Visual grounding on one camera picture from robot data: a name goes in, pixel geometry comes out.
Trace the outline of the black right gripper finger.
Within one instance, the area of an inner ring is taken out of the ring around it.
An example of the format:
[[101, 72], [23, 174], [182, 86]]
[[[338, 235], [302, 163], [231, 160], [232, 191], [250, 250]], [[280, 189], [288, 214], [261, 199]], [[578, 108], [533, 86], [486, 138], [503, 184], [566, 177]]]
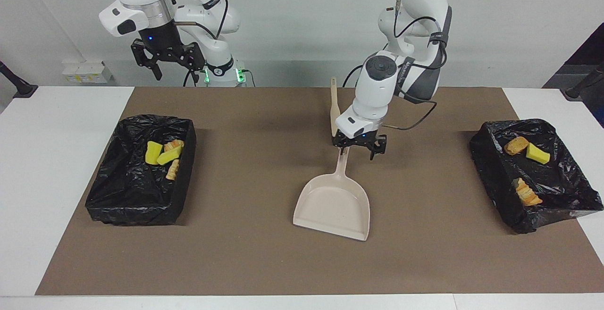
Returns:
[[162, 79], [162, 72], [160, 71], [159, 65], [157, 64], [158, 58], [153, 55], [151, 58], [145, 54], [146, 47], [141, 39], [134, 39], [130, 45], [134, 59], [139, 67], [146, 67], [153, 72], [153, 75], [157, 81]]
[[205, 67], [205, 57], [197, 42], [185, 46], [186, 68], [192, 71], [202, 71]]

